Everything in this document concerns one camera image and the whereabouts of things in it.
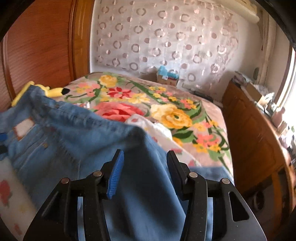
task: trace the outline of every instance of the bed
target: bed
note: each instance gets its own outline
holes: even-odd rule
[[[139,114],[159,122],[194,157],[188,166],[224,166],[233,174],[225,122],[213,103],[172,86],[110,72],[86,75],[66,88],[70,93],[56,100],[89,102],[91,111],[113,121]]]

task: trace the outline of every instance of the sheer curtain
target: sheer curtain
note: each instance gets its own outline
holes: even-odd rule
[[[150,80],[164,65],[180,83],[215,95],[239,44],[222,5],[197,0],[101,0],[93,29],[93,70]]]
[[[289,126],[296,127],[296,81],[294,81],[284,104],[286,112],[284,114],[284,121],[288,123]]]
[[[269,63],[269,58],[272,55],[274,49],[274,43],[276,38],[276,22],[275,20],[263,10],[263,47],[260,58],[261,66],[259,68],[258,78],[256,83],[260,85],[265,85],[267,67]]]

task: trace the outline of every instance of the wooden cabinet door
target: wooden cabinet door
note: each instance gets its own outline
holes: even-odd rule
[[[243,193],[265,180],[277,169],[277,154],[272,143],[261,136],[249,157],[242,161],[236,170],[237,189]]]
[[[233,101],[229,105],[227,119],[227,133],[229,139],[235,141],[239,136],[238,131],[242,128],[242,125],[246,121],[247,117],[247,105],[239,97],[233,98]]]
[[[223,109],[226,110],[228,106],[230,105],[231,101],[233,100],[235,93],[233,91],[233,83],[229,82],[224,95],[222,97],[222,104],[223,104]]]

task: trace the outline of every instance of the yellow plush toy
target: yellow plush toy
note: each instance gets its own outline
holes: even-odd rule
[[[15,106],[19,102],[22,95],[27,91],[27,89],[31,85],[35,85],[35,83],[33,81],[30,81],[25,84],[25,86],[22,88],[22,90],[18,93],[18,95],[15,97],[15,99],[11,102],[11,106]],[[45,87],[43,85],[35,85],[35,86],[40,87],[45,92],[45,96],[50,97],[50,98],[66,95],[70,92],[70,90],[67,88],[50,89],[50,87]]]

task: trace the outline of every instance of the curtain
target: curtain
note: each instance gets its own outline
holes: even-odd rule
[[[238,47],[238,26],[222,5],[196,0],[101,0],[92,34],[94,71],[146,80],[164,65],[183,86],[215,93]]]
[[[263,46],[261,53],[261,66],[259,66],[259,73],[256,83],[260,85],[265,85],[268,63],[274,49],[276,38],[276,22],[265,10],[263,10],[262,17]]]

